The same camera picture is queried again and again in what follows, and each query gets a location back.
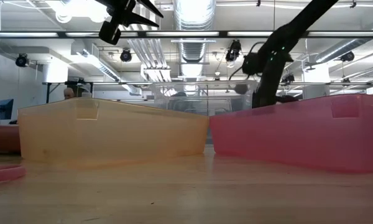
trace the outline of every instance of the pink ring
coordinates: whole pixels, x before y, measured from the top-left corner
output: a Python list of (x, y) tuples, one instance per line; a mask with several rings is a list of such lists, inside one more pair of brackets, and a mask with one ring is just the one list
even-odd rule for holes
[(25, 174), (26, 169), (21, 165), (0, 165), (0, 182), (15, 180)]

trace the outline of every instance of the table surface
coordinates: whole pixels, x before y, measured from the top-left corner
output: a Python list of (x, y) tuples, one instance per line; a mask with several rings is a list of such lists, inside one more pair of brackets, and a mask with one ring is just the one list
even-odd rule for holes
[(373, 174), (213, 154), (75, 170), (0, 155), (0, 223), (371, 223)]

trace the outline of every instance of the pink plastic bin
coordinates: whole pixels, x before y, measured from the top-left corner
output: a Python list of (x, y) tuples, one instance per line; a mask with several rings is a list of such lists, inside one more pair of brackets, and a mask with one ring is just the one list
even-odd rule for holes
[(217, 154), (373, 172), (373, 96), (336, 95), (210, 117)]

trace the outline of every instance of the wall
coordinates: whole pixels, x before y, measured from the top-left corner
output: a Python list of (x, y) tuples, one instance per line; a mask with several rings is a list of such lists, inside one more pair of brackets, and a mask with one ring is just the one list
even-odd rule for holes
[[(33, 68), (19, 68), (15, 61), (0, 55), (0, 100), (14, 99), (12, 118), (17, 119), (17, 109), (45, 103), (46, 86), (43, 74)], [(62, 88), (52, 93), (50, 102), (63, 99)]]

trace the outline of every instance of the computer monitor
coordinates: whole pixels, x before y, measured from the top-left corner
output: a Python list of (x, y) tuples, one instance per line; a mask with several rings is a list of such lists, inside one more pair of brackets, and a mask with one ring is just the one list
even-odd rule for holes
[(14, 99), (0, 100), (0, 120), (11, 119)]

